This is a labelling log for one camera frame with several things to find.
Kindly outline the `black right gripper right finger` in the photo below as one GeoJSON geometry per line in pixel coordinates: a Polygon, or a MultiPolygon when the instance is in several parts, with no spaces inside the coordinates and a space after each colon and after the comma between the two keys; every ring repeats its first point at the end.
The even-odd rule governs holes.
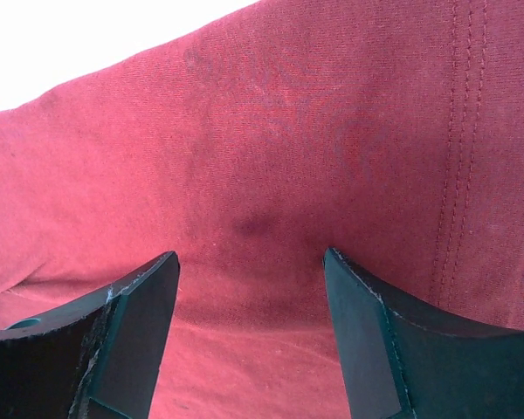
{"type": "Polygon", "coordinates": [[[436,308],[334,248],[327,299],[354,418],[524,418],[524,331],[436,308]]]}

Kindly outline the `dark red t shirt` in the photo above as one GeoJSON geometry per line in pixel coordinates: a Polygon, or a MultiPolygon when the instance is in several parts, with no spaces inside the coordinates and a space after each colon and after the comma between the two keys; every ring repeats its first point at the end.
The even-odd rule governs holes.
{"type": "Polygon", "coordinates": [[[261,1],[0,113],[0,328],[165,251],[154,418],[346,418],[329,247],[524,329],[524,1],[261,1]]]}

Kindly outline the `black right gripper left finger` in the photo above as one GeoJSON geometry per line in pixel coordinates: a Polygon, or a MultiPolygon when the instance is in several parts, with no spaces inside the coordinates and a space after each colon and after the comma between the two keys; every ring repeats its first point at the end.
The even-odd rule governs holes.
{"type": "Polygon", "coordinates": [[[0,418],[146,418],[180,265],[166,252],[94,292],[0,329],[0,418]]]}

